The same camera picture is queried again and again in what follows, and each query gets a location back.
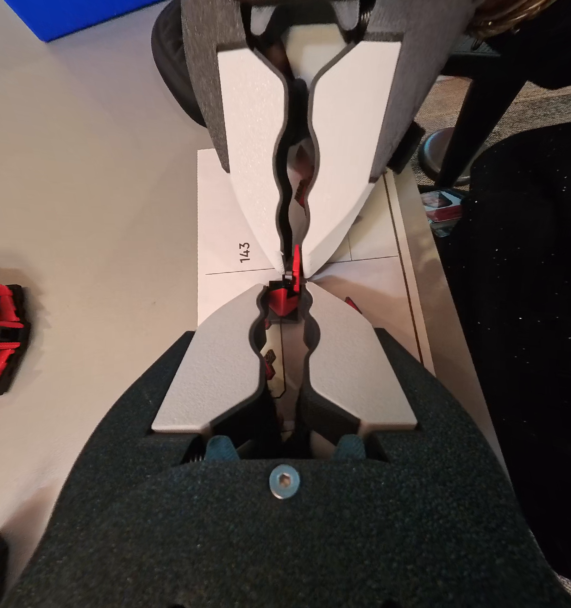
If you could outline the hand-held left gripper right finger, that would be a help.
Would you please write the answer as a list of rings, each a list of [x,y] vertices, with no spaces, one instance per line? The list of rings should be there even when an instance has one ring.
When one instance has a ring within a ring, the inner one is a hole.
[[[301,293],[301,419],[320,435],[414,430],[417,418],[372,324],[321,286]]]

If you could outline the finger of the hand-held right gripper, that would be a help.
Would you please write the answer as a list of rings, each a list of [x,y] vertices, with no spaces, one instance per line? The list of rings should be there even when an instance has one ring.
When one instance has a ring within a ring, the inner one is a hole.
[[[285,274],[292,256],[289,84],[257,50],[221,50],[217,59],[230,180],[259,246]]]
[[[349,44],[314,76],[308,125],[315,171],[301,244],[305,278],[338,249],[367,200],[402,42]]]

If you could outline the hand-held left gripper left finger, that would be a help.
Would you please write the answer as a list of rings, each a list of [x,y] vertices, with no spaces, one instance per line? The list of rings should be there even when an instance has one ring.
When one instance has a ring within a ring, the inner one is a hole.
[[[252,285],[207,317],[192,335],[153,420],[157,434],[222,435],[236,446],[268,428],[267,288]]]

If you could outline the small red black lego subassembly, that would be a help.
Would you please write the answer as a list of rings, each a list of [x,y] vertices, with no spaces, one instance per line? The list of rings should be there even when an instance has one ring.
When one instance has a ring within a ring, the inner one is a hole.
[[[299,293],[287,279],[268,282],[266,329],[278,323],[295,324],[299,321]]]

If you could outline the lego instruction booklet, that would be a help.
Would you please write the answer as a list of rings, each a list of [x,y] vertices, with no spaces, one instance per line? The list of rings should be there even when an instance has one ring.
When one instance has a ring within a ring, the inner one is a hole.
[[[341,300],[350,298],[376,328],[384,328],[435,373],[418,295],[402,202],[420,202],[410,169],[377,181],[346,238],[312,278]],[[255,284],[280,280],[236,201],[230,178],[213,149],[198,152],[198,325]],[[301,321],[270,321],[271,396],[292,420],[305,347]]]

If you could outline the red lego sports car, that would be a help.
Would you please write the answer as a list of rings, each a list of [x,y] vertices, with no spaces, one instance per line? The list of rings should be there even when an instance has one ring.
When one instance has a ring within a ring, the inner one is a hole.
[[[27,293],[20,285],[0,284],[0,396],[15,380],[30,342]]]

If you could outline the person's right hand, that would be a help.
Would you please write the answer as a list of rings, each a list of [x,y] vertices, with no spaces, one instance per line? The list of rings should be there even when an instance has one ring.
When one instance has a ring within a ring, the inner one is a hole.
[[[310,140],[303,140],[290,148],[289,167],[301,180],[310,182],[315,172],[315,156]]]

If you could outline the black egg-crate foam pad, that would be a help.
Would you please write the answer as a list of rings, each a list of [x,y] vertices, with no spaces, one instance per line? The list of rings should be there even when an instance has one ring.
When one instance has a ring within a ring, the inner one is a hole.
[[[157,16],[151,32],[151,50],[160,76],[175,101],[189,118],[206,127],[186,64],[180,1],[169,1]]]

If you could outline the round grey chair foot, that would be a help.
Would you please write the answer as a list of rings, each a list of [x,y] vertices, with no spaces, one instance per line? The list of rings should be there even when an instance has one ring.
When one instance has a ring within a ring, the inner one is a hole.
[[[440,186],[462,187],[470,183],[470,166],[463,167],[451,148],[454,127],[431,133],[418,149],[418,163],[425,175]]]

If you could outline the red and blue printed box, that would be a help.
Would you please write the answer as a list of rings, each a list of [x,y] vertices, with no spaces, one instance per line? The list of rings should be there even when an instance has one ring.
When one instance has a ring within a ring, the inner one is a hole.
[[[428,223],[435,237],[448,237],[462,217],[462,201],[466,193],[446,188],[420,194]]]

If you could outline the black mesh office chair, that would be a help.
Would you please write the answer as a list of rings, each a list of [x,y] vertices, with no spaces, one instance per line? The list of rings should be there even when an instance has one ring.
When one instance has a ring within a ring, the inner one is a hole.
[[[442,75],[471,83],[434,183],[454,186],[464,169],[527,82],[554,90],[571,86],[571,34],[520,39],[503,35],[480,42],[465,36],[451,52]]]

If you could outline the blue plastic storage bin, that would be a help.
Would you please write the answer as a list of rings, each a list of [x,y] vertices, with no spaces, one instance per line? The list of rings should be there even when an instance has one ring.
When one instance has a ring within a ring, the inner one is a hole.
[[[43,42],[144,9],[159,1],[6,1]]]

